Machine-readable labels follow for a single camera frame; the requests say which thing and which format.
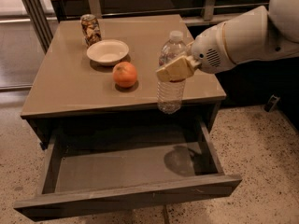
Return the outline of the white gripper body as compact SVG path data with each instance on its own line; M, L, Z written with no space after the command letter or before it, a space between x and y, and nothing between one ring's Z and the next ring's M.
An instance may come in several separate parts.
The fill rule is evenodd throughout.
M192 43L192 56L205 73L218 74L235 68L226 50L224 26L222 22L206 29Z

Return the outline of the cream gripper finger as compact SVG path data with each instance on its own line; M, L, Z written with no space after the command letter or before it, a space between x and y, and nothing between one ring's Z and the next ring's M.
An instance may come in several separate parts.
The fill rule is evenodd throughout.
M192 77L200 62L193 56L182 55L171 62L162 65L157 71L156 76L162 82L181 81Z
M192 41L192 42L190 42L190 43L188 43L188 44L186 45L186 54L187 54L187 55L192 55L192 44L193 44L193 42L194 42L194 41Z

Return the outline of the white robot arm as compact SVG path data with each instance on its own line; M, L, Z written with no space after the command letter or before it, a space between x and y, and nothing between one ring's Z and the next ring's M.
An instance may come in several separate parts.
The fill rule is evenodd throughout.
M299 0L270 0L206 29L180 55L156 71L162 82L192 77L197 69L217 74L242 63L275 61L299 54Z

